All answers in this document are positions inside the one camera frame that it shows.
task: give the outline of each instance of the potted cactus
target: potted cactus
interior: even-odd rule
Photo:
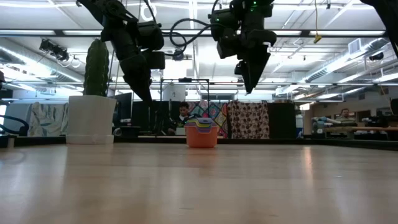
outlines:
[[[68,144],[112,144],[116,100],[106,97],[109,52],[94,40],[88,49],[83,96],[69,97]]]

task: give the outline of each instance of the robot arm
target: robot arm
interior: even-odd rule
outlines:
[[[104,27],[101,40],[111,41],[124,74],[124,81],[151,106],[150,70],[165,68],[164,52],[153,52],[164,45],[161,25],[154,21],[138,23],[138,19],[117,0],[78,2]]]

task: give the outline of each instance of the cactus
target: cactus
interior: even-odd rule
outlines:
[[[84,95],[106,96],[109,72],[109,51],[106,44],[95,39],[88,49]]]

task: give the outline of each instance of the person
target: person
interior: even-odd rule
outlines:
[[[340,117],[338,117],[336,119],[337,121],[340,121],[342,123],[352,123],[355,122],[354,118],[350,118],[349,116],[349,109],[348,108],[344,108],[341,110],[341,114]]]
[[[189,119],[200,117],[197,114],[191,115],[188,112],[189,104],[187,102],[181,102],[179,108],[180,108],[180,115],[178,116],[177,119],[175,119],[172,122],[172,124],[169,125],[169,128],[167,130],[167,134],[169,135],[175,135],[175,130],[177,128],[183,128]]]

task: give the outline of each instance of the table surface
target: table surface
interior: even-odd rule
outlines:
[[[398,131],[397,127],[380,128],[380,127],[330,127],[324,128],[324,131]]]
[[[332,146],[0,151],[0,223],[395,224],[398,153]]]
[[[139,138],[187,138],[187,136],[138,136]],[[223,139],[223,136],[217,136],[218,139]]]

